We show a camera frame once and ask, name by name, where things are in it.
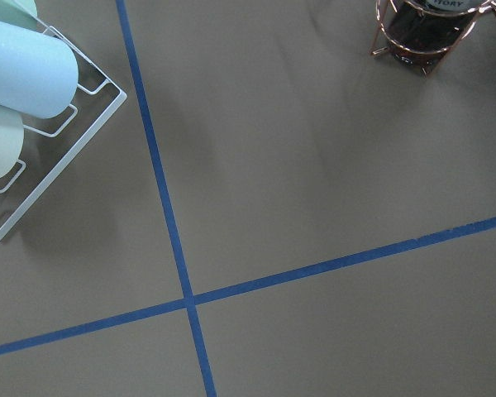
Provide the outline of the dark drink bottle front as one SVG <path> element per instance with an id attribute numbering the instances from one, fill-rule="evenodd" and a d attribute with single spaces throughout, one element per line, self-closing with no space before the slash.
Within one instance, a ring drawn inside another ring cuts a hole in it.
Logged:
<path id="1" fill-rule="evenodd" d="M 389 53 L 399 62 L 435 67 L 461 38 L 481 1 L 401 1 L 386 32 Z"/>

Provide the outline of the mint green cup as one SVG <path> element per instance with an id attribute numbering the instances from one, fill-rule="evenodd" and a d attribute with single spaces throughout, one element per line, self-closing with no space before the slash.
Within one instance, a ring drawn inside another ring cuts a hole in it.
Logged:
<path id="1" fill-rule="evenodd" d="M 0 105 L 0 179 L 16 164 L 23 142 L 21 114 Z"/>

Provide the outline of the light blue cup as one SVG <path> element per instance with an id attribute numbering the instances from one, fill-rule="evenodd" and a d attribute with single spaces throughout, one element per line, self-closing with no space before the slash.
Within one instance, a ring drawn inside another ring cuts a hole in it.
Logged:
<path id="1" fill-rule="evenodd" d="M 0 105 L 48 119 L 72 102 L 79 81 L 74 52 L 62 40 L 0 22 Z"/>

